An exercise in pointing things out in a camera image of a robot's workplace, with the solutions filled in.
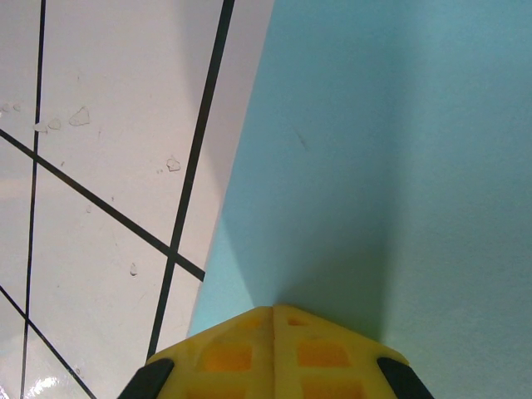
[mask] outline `dirt speck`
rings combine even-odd
[[[83,106],[76,114],[68,120],[72,126],[83,126],[91,123],[91,118],[89,117],[89,110],[86,106]]]
[[[47,124],[45,122],[36,123],[35,125],[33,125],[33,130],[38,131],[39,133],[47,133]]]
[[[48,128],[53,131],[59,131],[61,129],[61,121],[57,118],[52,119],[48,122]]]
[[[138,273],[139,273],[139,269],[136,267],[136,264],[131,264],[130,266],[131,276],[135,277]]]
[[[293,132],[298,137],[299,142],[301,143],[301,146],[305,149],[305,151],[308,152],[308,144],[307,144],[307,141],[305,140],[305,138],[303,137],[303,135],[301,133],[299,133],[296,129],[294,129]]]
[[[166,167],[170,172],[177,172],[178,170],[181,170],[181,164],[174,158],[173,155],[166,161]]]

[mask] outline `yellow robot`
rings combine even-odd
[[[119,399],[433,399],[398,352],[294,307],[250,310],[156,353]]]

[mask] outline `white tiled floor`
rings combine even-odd
[[[41,118],[62,128],[39,153],[167,244],[221,5],[47,2]],[[90,123],[71,126],[83,106]]]
[[[48,0],[38,154],[170,244],[223,0]],[[273,0],[237,0],[179,253],[204,268]],[[33,146],[41,2],[0,3],[0,128]],[[12,107],[20,105],[20,111]],[[72,126],[82,107],[90,123]],[[180,163],[169,171],[168,160]],[[32,159],[0,138],[0,285],[25,308]],[[98,398],[145,360],[166,257],[41,166],[30,319]],[[200,281],[176,265],[158,349]],[[24,318],[0,294],[0,398],[19,397]],[[86,397],[31,328],[24,396]]]
[[[37,183],[30,318],[97,397],[117,397],[145,360],[166,258],[42,168]]]
[[[26,381],[29,383],[24,387],[24,399],[86,397],[66,368],[31,329],[27,335]]]
[[[0,139],[0,285],[26,307],[32,160]]]
[[[39,0],[0,3],[0,127],[33,147]]]
[[[0,399],[18,397],[24,319],[0,293]]]

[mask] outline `black grout line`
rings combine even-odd
[[[131,232],[139,236],[141,239],[143,239],[146,243],[160,251],[164,256],[171,259],[173,262],[177,263],[181,268],[192,274],[194,277],[196,277],[199,281],[203,281],[205,272],[200,269],[198,266],[190,262],[187,258],[185,258],[183,255],[180,255],[177,253],[175,249],[171,249],[168,245],[157,239],[154,235],[150,234],[148,231],[140,227],[137,223],[135,223],[133,220],[129,219],[127,216],[107,204],[103,199],[96,196],[92,192],[90,192],[88,189],[80,185],[78,182],[76,182],[72,177],[69,177],[62,171],[60,171],[58,168],[56,168],[54,165],[52,165],[50,162],[42,158],[40,155],[35,154],[32,150],[27,148],[24,144],[22,144],[20,141],[9,135],[6,131],[3,131],[0,129],[0,137],[2,137],[5,141],[12,144],[13,146],[17,147],[21,152],[35,160],[40,166],[42,166],[44,169],[55,175],[59,180],[61,180],[66,185],[70,186],[72,189],[77,191],[77,193],[83,195],[85,198],[87,198],[89,201],[91,201],[94,205],[96,205],[98,208],[103,210],[105,213],[110,215],[114,220],[120,222],[125,227],[128,228]]]
[[[24,324],[26,326],[30,326],[32,330],[35,332],[35,334],[44,342],[44,344],[47,346],[47,348],[50,350],[50,352],[53,353],[53,355],[56,357],[56,359],[63,365],[64,368],[68,371],[68,373],[76,380],[78,385],[81,387],[83,391],[91,398],[96,399],[96,396],[91,392],[89,387],[85,385],[83,380],[76,374],[76,372],[70,367],[70,365],[67,363],[67,361],[61,356],[61,354],[54,348],[52,343],[48,341],[48,339],[44,336],[44,334],[39,330],[39,328],[35,325],[34,322],[32,322],[28,317],[26,317],[26,314],[20,309],[17,305],[17,303],[11,298],[11,296],[7,293],[7,291],[0,285],[0,292],[2,292],[3,296],[9,301],[9,303],[15,308],[15,310],[22,316],[24,319]]]
[[[46,22],[47,1],[41,0],[40,22],[39,22],[39,50],[37,56],[37,89],[35,95],[35,123],[41,121],[41,93],[42,93],[42,59],[44,56],[44,26]],[[39,132],[33,132],[33,152],[39,150]],[[30,226],[27,244],[27,270],[26,270],[26,303],[24,340],[22,344],[22,372],[20,382],[20,399],[24,398],[24,385],[26,381],[26,359],[27,359],[27,327],[30,317],[30,290],[32,287],[32,256],[33,256],[33,226],[35,222],[35,194],[37,191],[37,162],[33,160],[32,165],[32,198],[30,201]]]
[[[205,136],[205,128],[207,127],[207,120],[209,119],[210,106],[213,102],[214,89],[216,81],[218,80],[219,68],[224,55],[225,41],[229,31],[229,23],[231,22],[231,15],[233,14],[234,0],[224,0],[222,10],[219,16],[218,29],[216,31],[216,38],[214,39],[213,52],[210,58],[209,70],[207,71],[207,78],[203,96],[201,97],[201,104],[199,106],[198,120],[194,131],[194,138],[190,147],[189,162],[186,167],[185,181],[183,189],[181,190],[180,204],[177,209],[175,217],[174,231],[170,241],[170,247],[179,250],[181,235],[185,226],[186,213],[189,208],[190,196],[192,195],[192,187],[194,185],[194,178],[196,170],[198,169],[198,162],[200,160],[201,146]],[[168,302],[168,295],[170,294],[170,285],[172,283],[172,276],[174,274],[175,263],[173,259],[166,260],[165,275],[160,288],[159,302],[155,311],[155,319],[153,328],[151,330],[150,344],[148,346],[147,357],[151,357],[157,348],[159,341],[160,329],[165,316],[166,303]]]

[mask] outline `black rubber edge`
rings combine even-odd
[[[159,359],[140,368],[118,399],[157,399],[173,368],[170,359]]]
[[[411,367],[389,357],[379,357],[377,364],[397,399],[434,399]]]

